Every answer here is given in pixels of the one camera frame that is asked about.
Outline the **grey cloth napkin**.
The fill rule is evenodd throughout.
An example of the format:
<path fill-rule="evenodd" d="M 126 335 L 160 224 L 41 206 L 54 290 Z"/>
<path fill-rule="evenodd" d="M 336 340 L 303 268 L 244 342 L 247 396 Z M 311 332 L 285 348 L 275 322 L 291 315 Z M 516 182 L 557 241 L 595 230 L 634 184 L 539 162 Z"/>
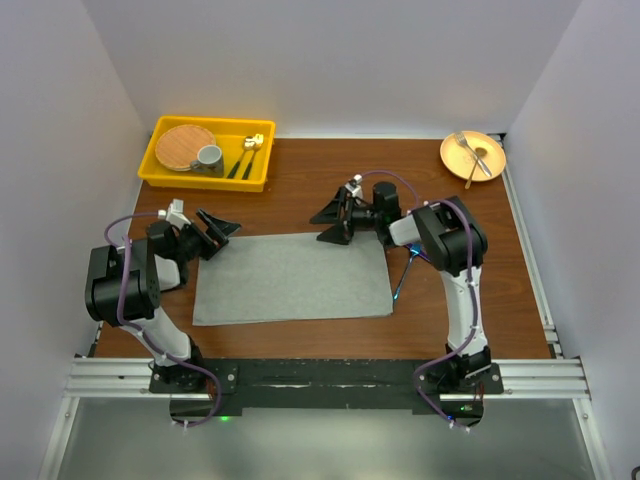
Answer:
<path fill-rule="evenodd" d="M 198 267 L 196 326 L 386 317 L 393 295 L 372 232 L 347 246 L 314 233 L 241 236 Z"/>

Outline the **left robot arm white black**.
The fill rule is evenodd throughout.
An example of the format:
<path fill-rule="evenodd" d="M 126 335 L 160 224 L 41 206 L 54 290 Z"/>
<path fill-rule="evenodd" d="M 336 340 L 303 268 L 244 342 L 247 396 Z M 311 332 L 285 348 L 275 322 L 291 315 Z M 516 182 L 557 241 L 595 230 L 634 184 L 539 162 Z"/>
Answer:
<path fill-rule="evenodd" d="M 161 306 L 162 294 L 186 286 L 189 263 L 212 259 L 241 228 L 203 209 L 196 216 L 198 222 L 189 219 L 174 200 L 164 210 L 112 221 L 106 244 L 90 253 L 85 286 L 90 317 L 133 335 L 156 369 L 173 369 L 173 382 L 185 392 L 205 385 L 207 368 L 194 341 Z"/>

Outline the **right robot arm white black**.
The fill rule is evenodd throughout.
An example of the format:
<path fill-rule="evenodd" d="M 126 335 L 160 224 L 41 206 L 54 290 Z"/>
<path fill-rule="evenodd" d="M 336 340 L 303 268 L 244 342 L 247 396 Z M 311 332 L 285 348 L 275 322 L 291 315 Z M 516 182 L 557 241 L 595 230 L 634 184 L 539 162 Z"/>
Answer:
<path fill-rule="evenodd" d="M 385 248 L 419 244 L 429 263 L 440 273 L 447 302 L 449 330 L 445 379 L 459 393 L 469 392 L 491 365 L 482 325 L 480 279 L 488 239 L 457 196 L 423 204 L 404 214 L 397 187 L 378 182 L 372 199 L 364 199 L 357 175 L 339 187 L 311 224 L 325 225 L 316 239 L 348 245 L 358 230 L 376 232 Z"/>

